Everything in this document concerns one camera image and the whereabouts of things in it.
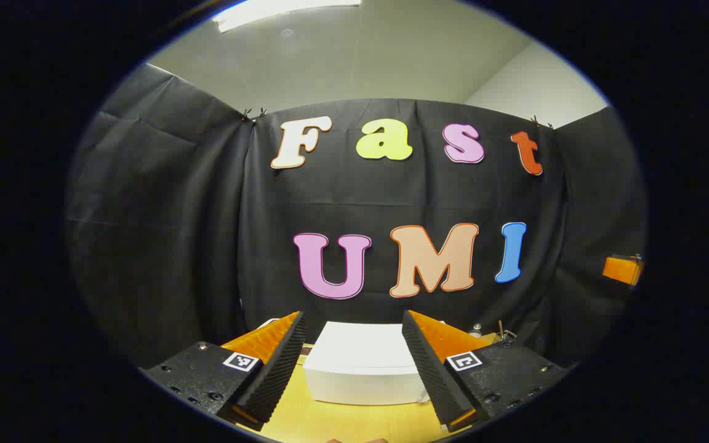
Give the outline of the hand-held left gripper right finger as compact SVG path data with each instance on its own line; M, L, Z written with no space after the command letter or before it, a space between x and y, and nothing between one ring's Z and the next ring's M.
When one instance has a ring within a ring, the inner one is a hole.
M487 344L411 309L401 331L437 420L450 432L498 420L569 373L514 340Z

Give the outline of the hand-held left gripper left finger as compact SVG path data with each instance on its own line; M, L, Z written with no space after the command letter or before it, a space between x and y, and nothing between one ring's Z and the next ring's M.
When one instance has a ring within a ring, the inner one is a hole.
M195 409L261 431L292 378L306 340L296 311L222 345L199 341L143 371Z

